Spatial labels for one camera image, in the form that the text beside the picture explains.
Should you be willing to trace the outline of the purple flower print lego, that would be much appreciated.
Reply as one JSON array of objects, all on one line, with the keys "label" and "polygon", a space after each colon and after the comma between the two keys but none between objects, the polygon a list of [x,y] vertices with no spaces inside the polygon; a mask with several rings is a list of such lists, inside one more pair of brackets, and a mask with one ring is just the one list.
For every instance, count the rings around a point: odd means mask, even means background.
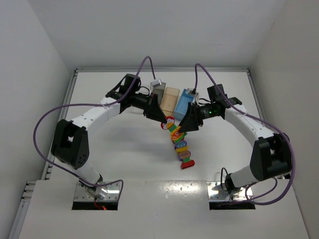
[{"label": "purple flower print lego", "polygon": [[177,148],[183,148],[183,147],[186,147],[187,146],[187,142],[185,140],[181,140],[179,142],[176,142],[174,147],[175,149]]}]

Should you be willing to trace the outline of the blue plastic container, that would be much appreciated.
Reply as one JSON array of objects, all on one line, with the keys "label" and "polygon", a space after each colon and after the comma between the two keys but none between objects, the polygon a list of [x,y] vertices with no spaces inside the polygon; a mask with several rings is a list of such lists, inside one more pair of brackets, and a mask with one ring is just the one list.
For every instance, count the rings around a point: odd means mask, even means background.
[{"label": "blue plastic container", "polygon": [[187,112],[188,104],[195,102],[196,95],[194,95],[192,91],[193,89],[190,88],[184,89],[181,96],[179,97],[179,100],[173,111],[173,117],[176,120],[181,121]]}]

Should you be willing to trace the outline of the purple striped oval lego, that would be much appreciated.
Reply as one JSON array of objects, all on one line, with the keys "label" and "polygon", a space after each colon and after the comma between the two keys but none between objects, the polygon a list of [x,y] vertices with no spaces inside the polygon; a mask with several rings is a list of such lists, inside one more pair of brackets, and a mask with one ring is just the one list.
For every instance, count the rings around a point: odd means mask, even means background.
[{"label": "purple striped oval lego", "polygon": [[177,158],[180,161],[184,161],[184,160],[186,160],[187,158],[190,158],[190,157],[191,157],[191,152],[189,150],[185,150],[185,151],[181,151],[181,152],[177,153]]}]

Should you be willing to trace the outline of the smoky grey plastic container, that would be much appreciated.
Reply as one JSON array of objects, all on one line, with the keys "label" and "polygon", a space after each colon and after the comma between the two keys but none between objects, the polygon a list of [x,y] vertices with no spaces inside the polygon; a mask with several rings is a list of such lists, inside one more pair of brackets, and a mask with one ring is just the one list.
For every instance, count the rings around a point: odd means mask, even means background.
[{"label": "smoky grey plastic container", "polygon": [[162,83],[159,86],[156,86],[152,89],[152,93],[157,94],[158,95],[158,103],[159,105],[162,102],[163,99],[163,95],[164,95],[164,91],[165,91],[165,87],[166,87],[166,83]]}]

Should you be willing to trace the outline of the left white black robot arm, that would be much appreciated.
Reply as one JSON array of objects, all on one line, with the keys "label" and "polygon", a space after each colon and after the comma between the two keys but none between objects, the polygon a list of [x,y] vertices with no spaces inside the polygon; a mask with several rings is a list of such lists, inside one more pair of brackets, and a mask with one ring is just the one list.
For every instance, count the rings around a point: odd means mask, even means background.
[{"label": "left white black robot arm", "polygon": [[56,125],[51,154],[68,165],[82,186],[93,195],[97,195],[102,187],[103,177],[88,163],[89,134],[130,107],[143,110],[148,119],[167,122],[158,94],[143,94],[140,88],[140,77],[126,74],[97,105],[70,121],[62,119]]}]

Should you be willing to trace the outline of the yellow curved lego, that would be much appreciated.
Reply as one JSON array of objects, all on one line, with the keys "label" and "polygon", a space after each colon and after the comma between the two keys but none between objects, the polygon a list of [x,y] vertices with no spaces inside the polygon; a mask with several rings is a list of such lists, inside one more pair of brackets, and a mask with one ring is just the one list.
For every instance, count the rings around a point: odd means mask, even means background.
[{"label": "yellow curved lego", "polygon": [[177,153],[183,152],[183,151],[188,151],[188,146],[184,146],[181,148],[176,148],[175,149]]}]

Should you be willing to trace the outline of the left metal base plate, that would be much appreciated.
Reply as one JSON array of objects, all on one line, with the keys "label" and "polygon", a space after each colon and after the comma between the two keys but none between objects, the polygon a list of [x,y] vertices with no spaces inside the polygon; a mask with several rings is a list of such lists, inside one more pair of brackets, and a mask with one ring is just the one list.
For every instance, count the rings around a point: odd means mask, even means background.
[{"label": "left metal base plate", "polygon": [[96,189],[77,183],[74,193],[74,202],[115,202],[119,198],[121,183],[113,183]]}]

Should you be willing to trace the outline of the yellow orange bird lego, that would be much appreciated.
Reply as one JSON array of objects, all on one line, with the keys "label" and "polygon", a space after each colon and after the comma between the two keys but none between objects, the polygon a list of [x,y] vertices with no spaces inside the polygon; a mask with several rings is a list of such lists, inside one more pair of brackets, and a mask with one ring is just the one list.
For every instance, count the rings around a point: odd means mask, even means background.
[{"label": "yellow orange bird lego", "polygon": [[170,133],[170,138],[173,142],[178,142],[183,140],[186,135],[186,132],[179,132],[178,130],[176,130]]}]

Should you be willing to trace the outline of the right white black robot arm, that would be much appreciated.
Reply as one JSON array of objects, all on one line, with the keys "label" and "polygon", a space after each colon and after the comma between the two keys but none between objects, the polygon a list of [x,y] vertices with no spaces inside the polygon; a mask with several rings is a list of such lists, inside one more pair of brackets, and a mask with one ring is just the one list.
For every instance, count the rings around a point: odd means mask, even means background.
[{"label": "right white black robot arm", "polygon": [[210,103],[202,106],[189,103],[179,131],[197,131],[205,119],[222,117],[248,140],[252,146],[249,165],[226,175],[224,185],[228,193],[291,171],[291,152],[282,135],[248,117],[242,102],[236,97],[227,97],[222,84],[207,91]]}]

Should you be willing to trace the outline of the orange translucent plastic container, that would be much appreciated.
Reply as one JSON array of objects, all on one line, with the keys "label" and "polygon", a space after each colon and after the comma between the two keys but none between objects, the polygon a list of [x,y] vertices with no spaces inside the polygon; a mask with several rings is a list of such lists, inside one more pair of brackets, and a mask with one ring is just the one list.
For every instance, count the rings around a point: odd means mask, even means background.
[{"label": "orange translucent plastic container", "polygon": [[180,92],[179,89],[166,87],[161,104],[160,104],[160,108],[162,109],[166,117],[173,116],[173,112],[177,104],[179,92]]}]

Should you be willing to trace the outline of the green lego brick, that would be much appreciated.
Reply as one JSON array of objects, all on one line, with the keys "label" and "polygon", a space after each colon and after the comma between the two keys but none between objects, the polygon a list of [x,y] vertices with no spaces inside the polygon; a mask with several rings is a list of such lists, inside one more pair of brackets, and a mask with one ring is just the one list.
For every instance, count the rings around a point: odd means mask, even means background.
[{"label": "green lego brick", "polygon": [[179,131],[179,129],[180,129],[180,126],[172,125],[168,130],[170,132],[174,132],[176,130]]}]

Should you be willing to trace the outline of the red base lego brick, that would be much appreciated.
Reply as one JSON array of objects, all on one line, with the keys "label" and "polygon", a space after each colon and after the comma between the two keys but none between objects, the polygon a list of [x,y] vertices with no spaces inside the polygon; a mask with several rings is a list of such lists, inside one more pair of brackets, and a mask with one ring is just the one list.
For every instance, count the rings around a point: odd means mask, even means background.
[{"label": "red base lego brick", "polygon": [[194,160],[189,160],[188,162],[182,162],[181,163],[181,169],[186,169],[189,167],[193,167],[195,165],[195,161]]}]

